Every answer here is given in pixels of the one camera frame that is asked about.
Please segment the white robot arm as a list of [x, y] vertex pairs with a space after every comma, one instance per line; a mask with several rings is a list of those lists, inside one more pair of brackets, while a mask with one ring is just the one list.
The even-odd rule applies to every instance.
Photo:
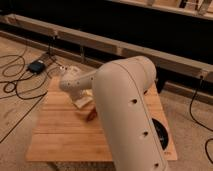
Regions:
[[155, 78], [155, 65], [144, 56], [110, 61], [88, 73], [61, 68], [59, 87], [73, 101], [92, 91], [116, 171], [170, 171], [144, 100]]

